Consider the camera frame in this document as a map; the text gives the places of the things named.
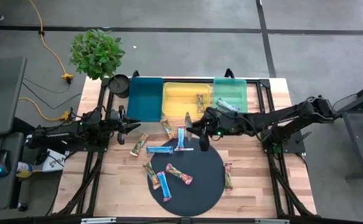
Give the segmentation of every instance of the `black pot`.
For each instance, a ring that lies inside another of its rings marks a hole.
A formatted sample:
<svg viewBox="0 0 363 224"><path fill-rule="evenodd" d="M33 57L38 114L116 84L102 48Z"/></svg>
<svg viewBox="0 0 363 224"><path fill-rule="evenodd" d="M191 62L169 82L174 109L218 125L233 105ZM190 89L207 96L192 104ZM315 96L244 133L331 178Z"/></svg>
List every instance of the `black pot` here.
<svg viewBox="0 0 363 224"><path fill-rule="evenodd" d="M127 98L129 96L129 87L131 83L126 75L118 74L113 76L108 83L109 91L114 93L120 98Z"/></svg>

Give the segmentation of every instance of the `yellow cable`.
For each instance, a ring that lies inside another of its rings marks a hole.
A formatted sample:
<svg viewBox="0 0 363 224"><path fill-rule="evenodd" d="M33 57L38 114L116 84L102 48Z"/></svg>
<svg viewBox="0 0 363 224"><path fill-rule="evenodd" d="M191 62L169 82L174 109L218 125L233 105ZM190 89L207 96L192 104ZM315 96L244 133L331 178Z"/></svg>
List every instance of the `yellow cable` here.
<svg viewBox="0 0 363 224"><path fill-rule="evenodd" d="M35 107L38 109L39 114L45 118L48 121L60 121L62 117L59 118L47 118L45 115L42 114L42 112L40 112L39 106L36 104L36 102L34 102L33 100L31 100L30 98L27 97L20 97L19 100L28 100L29 102L31 102L32 104L35 105Z"/></svg>
<svg viewBox="0 0 363 224"><path fill-rule="evenodd" d="M43 32L44 31L44 24L42 22L42 18L41 18L40 14L39 14L39 11L38 11L37 7L35 6L35 4L32 2L32 0L29 0L29 1L31 2L32 6L34 7L35 11L38 14L39 22L40 22L40 31ZM65 71L64 65L63 65L62 61L60 60L60 57L58 57L57 54L46 45L45 40L44 40L44 35L42 33L40 34L40 38L42 39L42 43L44 44L46 49L48 49L57 58L58 62L60 62L60 65L63 68L64 75L69 75Z"/></svg>

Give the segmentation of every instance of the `plastic bin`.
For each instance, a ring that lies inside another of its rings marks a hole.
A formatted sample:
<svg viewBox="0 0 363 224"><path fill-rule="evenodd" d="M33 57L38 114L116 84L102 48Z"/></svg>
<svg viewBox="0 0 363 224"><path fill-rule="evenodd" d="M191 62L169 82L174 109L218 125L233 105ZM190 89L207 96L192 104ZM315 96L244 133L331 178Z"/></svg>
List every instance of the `plastic bin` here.
<svg viewBox="0 0 363 224"><path fill-rule="evenodd" d="M186 116L188 111L191 118L199 119L203 116L198 113L197 93L203 93L203 109L209 104L211 87L199 83L165 83L163 86L162 112L165 116Z"/></svg>
<svg viewBox="0 0 363 224"><path fill-rule="evenodd" d="M126 115L142 122L160 121L162 91L163 78L132 78Z"/></svg>
<svg viewBox="0 0 363 224"><path fill-rule="evenodd" d="M221 98L230 105L239 107L239 112L248 112L246 81L237 78L215 78L213 80L213 108L227 111L227 109L219 108L216 104Z"/></svg>

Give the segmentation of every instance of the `wooden table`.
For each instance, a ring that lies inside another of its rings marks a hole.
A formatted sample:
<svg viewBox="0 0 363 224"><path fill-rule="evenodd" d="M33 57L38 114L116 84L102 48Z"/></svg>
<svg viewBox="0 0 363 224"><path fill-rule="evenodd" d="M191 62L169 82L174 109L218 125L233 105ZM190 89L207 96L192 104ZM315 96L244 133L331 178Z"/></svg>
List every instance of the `wooden table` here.
<svg viewBox="0 0 363 224"><path fill-rule="evenodd" d="M86 79L78 110L79 115L89 112L96 107L100 84L100 81ZM279 110L291 106L286 79L270 78L270 84L275 109ZM259 112L259 102L255 85L247 86L247 94L249 112ZM108 90L104 97L103 105L106 105L107 97ZM127 101L128 99L120 99L115 96L113 108L116 109L119 105L124 105L127 108ZM266 112L268 112L269 108L266 98L265 102ZM177 126L184 124L184 118L169 117L168 119L176 134ZM147 185L147 174L142 167L142 163L149 160L152 155L147 155L145 148L141 150L138 157L129 155L129 152L143 132L150 135L144 146L161 146L168 141L168 137L160 123L142 123L141 127L133 130L125 137L125 145L119 145L116 137L110 140L109 149L104 155L103 166L101 168L97 201L94 210L96 217L176 216L164 210L150 194ZM211 140L211 145L218 150L224 162L232 162L231 176L234 190L224 192L219 202L211 210L198 217L276 217L269 163L267 156L262 152L261 143L255 137L244 135L225 136L217 142ZM86 152L77 152L65 163L53 212L61 210L80 187L86 155ZM285 162L291 188L308 210L316 213L304 163L294 154L286 154ZM287 211L285 194L283 190L280 193L283 208ZM88 189L86 194L84 209L87 207L90 198L89 195L90 189Z"/></svg>

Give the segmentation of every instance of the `concrete floor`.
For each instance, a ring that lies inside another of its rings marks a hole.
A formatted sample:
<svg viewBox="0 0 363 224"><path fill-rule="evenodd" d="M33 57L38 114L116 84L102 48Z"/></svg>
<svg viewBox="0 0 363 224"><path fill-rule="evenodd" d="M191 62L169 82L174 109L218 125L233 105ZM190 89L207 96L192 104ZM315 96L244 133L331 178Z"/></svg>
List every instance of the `concrete floor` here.
<svg viewBox="0 0 363 224"><path fill-rule="evenodd" d="M46 26L177 27L260 29L254 0L35 0ZM262 0L268 29L363 30L363 0ZM2 25L39 25L28 0L0 0ZM85 77L68 65L69 45L77 32L46 32L47 44L62 58L75 79L63 94L29 85L52 106L81 93ZM221 77L232 68L239 77L269 77L261 34L118 32L127 52L118 72L131 75ZM363 88L363 35L269 35L277 77L286 78L293 103L322 94L331 102ZM25 77L55 91L67 84L62 70L44 49L37 32L3 30L0 57L27 57ZM76 97L51 110L24 87L21 96L36 100L43 114L60 116L78 109ZM55 125L21 101L17 115L36 126ZM352 150L343 121L313 124L305 139L309 176L318 214L363 221L363 180L344 176L362 167ZM2 217L45 215L59 175L35 180L31 207Z"/></svg>

